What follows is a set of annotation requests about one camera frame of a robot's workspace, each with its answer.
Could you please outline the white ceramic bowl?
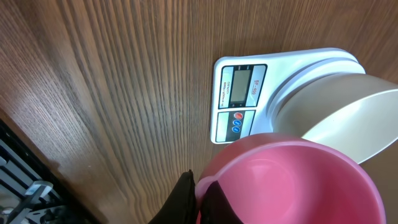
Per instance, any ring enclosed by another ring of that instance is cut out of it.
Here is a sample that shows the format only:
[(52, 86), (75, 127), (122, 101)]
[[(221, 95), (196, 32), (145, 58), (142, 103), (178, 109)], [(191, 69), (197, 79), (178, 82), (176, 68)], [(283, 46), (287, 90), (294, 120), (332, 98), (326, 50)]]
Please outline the white ceramic bowl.
[(284, 104), (274, 131), (331, 147), (360, 164), (397, 140), (397, 85), (366, 74), (321, 78)]

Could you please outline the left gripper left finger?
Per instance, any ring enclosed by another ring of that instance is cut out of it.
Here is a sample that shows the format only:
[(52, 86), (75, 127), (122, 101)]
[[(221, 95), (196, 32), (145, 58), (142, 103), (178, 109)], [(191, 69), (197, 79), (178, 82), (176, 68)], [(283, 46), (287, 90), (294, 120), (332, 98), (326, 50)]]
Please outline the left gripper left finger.
[(195, 181), (191, 170), (181, 174), (162, 208), (149, 224), (195, 224)]

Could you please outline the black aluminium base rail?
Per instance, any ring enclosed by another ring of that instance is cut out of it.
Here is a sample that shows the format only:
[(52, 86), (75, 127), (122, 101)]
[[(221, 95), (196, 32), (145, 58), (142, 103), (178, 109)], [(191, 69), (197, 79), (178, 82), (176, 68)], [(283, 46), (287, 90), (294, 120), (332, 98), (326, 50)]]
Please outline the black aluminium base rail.
[(99, 223), (3, 121), (1, 223)]

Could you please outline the pink plastic measuring scoop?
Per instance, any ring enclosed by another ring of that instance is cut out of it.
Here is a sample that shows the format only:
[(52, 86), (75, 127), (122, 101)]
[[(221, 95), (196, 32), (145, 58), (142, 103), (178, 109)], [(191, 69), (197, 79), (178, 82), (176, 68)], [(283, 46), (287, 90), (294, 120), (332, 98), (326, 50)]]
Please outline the pink plastic measuring scoop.
[(374, 182), (348, 156), (328, 146), (262, 133), (227, 145), (205, 167), (198, 204), (220, 185), (243, 223), (385, 223)]

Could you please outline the white digital kitchen scale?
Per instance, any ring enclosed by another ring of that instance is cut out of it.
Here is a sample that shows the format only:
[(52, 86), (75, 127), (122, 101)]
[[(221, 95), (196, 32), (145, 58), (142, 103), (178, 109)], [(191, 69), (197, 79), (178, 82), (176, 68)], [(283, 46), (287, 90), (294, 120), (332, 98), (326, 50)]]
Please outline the white digital kitchen scale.
[(214, 65), (210, 139), (227, 144), (276, 131), (282, 105), (329, 75), (364, 74), (355, 56), (337, 48), (221, 57)]

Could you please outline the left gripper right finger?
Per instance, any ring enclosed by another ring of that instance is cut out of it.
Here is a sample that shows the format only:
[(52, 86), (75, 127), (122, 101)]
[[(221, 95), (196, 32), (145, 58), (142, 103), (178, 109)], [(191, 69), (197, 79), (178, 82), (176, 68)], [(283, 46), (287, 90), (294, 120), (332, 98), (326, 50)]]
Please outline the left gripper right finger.
[(243, 224), (217, 181), (208, 187), (203, 198), (199, 224)]

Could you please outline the left grey rail clamp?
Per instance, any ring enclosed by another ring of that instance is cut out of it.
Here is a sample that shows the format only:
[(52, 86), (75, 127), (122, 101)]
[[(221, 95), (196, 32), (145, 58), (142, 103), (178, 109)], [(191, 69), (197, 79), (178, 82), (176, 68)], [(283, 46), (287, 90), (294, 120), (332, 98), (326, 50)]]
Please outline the left grey rail clamp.
[(44, 198), (53, 189), (53, 184), (44, 180), (37, 180), (26, 190), (26, 198), (9, 214), (6, 224), (21, 224), (33, 210), (40, 198)]

